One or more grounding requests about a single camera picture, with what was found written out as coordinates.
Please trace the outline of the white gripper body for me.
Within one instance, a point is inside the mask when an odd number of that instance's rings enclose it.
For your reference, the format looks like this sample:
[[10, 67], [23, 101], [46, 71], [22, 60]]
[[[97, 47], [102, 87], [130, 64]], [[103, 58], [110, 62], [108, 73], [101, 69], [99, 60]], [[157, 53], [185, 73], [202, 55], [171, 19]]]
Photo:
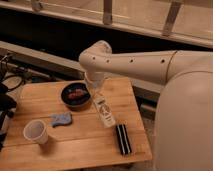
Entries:
[[90, 89], [100, 88], [105, 79], [103, 72], [85, 72], [84, 76], [86, 85]]

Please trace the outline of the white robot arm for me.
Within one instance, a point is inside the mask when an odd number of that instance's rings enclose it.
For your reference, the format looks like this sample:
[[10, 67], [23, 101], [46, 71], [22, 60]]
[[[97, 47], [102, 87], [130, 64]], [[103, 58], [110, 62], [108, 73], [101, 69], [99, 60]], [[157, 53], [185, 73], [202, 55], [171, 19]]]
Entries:
[[154, 170], [213, 171], [213, 52], [114, 54], [98, 41], [79, 56], [87, 83], [105, 72], [161, 84], [156, 109]]

